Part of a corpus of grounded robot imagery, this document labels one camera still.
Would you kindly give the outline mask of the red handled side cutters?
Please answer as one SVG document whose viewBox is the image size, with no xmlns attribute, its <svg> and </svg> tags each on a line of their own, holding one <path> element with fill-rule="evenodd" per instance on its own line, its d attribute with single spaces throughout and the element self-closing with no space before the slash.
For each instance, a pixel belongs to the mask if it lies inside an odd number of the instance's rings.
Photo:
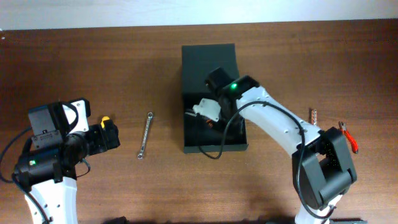
<svg viewBox="0 0 398 224">
<path fill-rule="evenodd" d="M 351 135 L 351 133 L 348 131 L 346 124 L 342 121 L 338 122 L 340 131 L 345 135 L 346 139 L 349 141 L 351 144 L 351 150 L 354 154 L 357 154 L 359 152 L 359 147 L 358 143 L 356 142 L 355 138 Z"/>
</svg>

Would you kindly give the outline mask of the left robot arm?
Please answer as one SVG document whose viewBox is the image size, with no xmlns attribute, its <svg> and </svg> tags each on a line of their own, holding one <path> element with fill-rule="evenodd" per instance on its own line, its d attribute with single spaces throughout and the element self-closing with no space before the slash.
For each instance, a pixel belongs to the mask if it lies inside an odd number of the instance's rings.
<svg viewBox="0 0 398 224">
<path fill-rule="evenodd" d="M 77 223 L 76 165 L 119 147 L 119 131 L 105 116 L 88 124 L 85 98 L 29 110 L 33 135 L 26 141 L 12 179 L 22 190 L 34 223 Z"/>
</svg>

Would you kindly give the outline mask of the orange screwdriver bit holder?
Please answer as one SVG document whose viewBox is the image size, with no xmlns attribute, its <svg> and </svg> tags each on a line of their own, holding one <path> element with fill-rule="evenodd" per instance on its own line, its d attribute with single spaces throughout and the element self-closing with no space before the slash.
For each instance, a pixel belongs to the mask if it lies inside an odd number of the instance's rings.
<svg viewBox="0 0 398 224">
<path fill-rule="evenodd" d="M 310 123 L 314 126 L 317 125 L 317 110 L 316 109 L 311 109 L 310 110 Z"/>
</svg>

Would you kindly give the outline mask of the silver ring wrench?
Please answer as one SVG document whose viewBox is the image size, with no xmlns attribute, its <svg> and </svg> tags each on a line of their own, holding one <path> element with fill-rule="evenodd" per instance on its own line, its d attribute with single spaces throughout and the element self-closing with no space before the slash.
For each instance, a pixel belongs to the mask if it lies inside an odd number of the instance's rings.
<svg viewBox="0 0 398 224">
<path fill-rule="evenodd" d="M 146 126 L 145 126 L 145 130 L 144 130 L 144 135 L 143 135 L 143 138 L 142 138 L 141 148 L 140 148 L 140 151 L 139 151 L 139 153 L 137 155 L 138 159 L 143 159 L 144 158 L 144 151 L 145 151 L 145 148 L 146 148 L 147 136 L 148 136 L 148 132 L 149 132 L 149 129 L 150 129 L 150 124 L 151 124 L 151 121 L 152 121 L 153 117 L 154 117 L 153 112 L 148 112 Z"/>
</svg>

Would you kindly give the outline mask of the dark green box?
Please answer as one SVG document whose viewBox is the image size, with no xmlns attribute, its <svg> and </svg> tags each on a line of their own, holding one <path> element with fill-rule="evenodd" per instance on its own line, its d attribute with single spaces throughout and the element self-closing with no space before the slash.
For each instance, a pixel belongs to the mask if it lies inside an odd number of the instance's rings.
<svg viewBox="0 0 398 224">
<path fill-rule="evenodd" d="M 239 78 L 234 44 L 182 46 L 182 101 L 183 111 L 192 110 L 202 98 L 215 100 L 205 80 L 209 74 L 223 68 L 229 77 Z M 199 124 L 183 114 L 183 152 L 186 154 L 220 151 L 223 134 Z"/>
</svg>

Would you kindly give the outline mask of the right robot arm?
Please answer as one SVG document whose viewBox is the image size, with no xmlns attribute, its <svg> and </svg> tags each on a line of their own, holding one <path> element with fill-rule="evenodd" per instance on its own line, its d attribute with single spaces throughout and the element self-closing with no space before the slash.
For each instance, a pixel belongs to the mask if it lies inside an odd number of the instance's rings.
<svg viewBox="0 0 398 224">
<path fill-rule="evenodd" d="M 344 123 L 324 131 L 282 106 L 252 77 L 232 79 L 222 68 L 210 72 L 205 84 L 218 108 L 202 114 L 226 123 L 222 142 L 230 127 L 246 119 L 291 157 L 293 185 L 301 203 L 293 222 L 333 223 L 336 204 L 358 179 Z"/>
</svg>

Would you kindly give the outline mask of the orange black long-nose pliers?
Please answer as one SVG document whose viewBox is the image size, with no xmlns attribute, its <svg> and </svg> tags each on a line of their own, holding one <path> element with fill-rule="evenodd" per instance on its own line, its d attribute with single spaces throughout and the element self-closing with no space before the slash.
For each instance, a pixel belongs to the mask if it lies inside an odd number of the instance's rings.
<svg viewBox="0 0 398 224">
<path fill-rule="evenodd" d="M 203 116 L 200 113 L 194 112 L 193 110 L 186 110 L 184 114 L 194 118 L 197 123 L 205 124 L 208 128 L 213 129 L 215 122 L 207 116 Z"/>
</svg>

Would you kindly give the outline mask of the yellow black stubby screwdriver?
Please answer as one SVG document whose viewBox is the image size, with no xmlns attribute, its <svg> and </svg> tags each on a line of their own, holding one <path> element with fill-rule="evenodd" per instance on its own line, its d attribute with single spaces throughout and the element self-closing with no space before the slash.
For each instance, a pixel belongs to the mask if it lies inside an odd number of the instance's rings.
<svg viewBox="0 0 398 224">
<path fill-rule="evenodd" d="M 100 122 L 101 127 L 104 129 L 105 128 L 105 121 L 110 120 L 108 116 L 103 116 Z"/>
</svg>

